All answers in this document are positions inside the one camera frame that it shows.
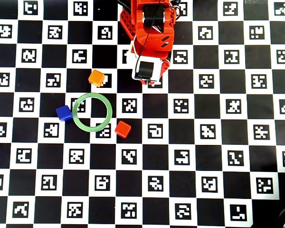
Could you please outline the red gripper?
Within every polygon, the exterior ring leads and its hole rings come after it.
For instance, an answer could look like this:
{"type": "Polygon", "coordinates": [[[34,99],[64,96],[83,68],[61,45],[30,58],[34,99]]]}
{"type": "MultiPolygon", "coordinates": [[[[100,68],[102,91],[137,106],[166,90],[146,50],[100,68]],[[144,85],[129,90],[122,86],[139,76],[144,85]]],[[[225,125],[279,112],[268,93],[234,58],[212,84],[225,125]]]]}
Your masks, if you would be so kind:
{"type": "MultiPolygon", "coordinates": [[[[172,45],[174,43],[174,24],[159,26],[142,23],[134,25],[133,33],[133,75],[162,76],[170,66],[172,45]]],[[[156,81],[141,80],[143,85],[154,85],[156,81]]]]}

